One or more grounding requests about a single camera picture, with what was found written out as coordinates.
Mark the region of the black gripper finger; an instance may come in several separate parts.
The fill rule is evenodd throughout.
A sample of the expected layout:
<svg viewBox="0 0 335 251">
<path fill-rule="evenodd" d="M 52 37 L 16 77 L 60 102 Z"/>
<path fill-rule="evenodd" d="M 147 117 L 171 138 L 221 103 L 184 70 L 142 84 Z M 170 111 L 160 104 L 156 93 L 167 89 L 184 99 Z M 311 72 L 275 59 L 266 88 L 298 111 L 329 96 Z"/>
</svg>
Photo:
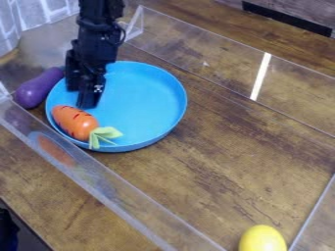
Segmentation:
<svg viewBox="0 0 335 251">
<path fill-rule="evenodd" d="M 76 106 L 80 109 L 94 109 L 104 91 L 106 79 L 103 76 L 84 77 L 79 85 Z"/>
<path fill-rule="evenodd" d="M 82 70 L 76 61 L 66 62 L 66 85 L 68 91 L 79 89 L 79 81 L 82 79 Z"/>
</svg>

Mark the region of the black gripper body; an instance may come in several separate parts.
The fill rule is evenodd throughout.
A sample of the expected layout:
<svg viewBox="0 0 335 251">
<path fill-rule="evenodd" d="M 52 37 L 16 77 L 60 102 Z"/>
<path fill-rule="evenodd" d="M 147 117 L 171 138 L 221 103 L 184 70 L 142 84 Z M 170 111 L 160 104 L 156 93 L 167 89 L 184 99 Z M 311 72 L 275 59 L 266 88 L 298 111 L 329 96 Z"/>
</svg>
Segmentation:
<svg viewBox="0 0 335 251">
<path fill-rule="evenodd" d="M 71 41 L 72 48 L 67 51 L 66 62 L 78 62 L 82 78 L 86 75 L 104 75 L 106 65 L 116 61 L 118 48 L 124 41 L 124 28 L 114 21 L 95 24 L 79 18 L 76 23 L 78 38 Z"/>
</svg>

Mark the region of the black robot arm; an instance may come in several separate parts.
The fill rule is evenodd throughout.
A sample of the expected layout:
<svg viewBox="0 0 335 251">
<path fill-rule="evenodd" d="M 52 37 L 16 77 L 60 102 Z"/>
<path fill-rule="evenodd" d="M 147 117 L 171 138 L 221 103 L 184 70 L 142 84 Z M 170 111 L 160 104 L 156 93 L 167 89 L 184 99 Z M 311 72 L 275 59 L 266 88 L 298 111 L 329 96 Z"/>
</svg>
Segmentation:
<svg viewBox="0 0 335 251">
<path fill-rule="evenodd" d="M 106 85 L 106 65 L 116 61 L 126 30 L 118 19 L 123 17 L 123 0 L 79 0 L 78 38 L 66 54 L 66 85 L 78 91 L 76 106 L 98 106 Z"/>
</svg>

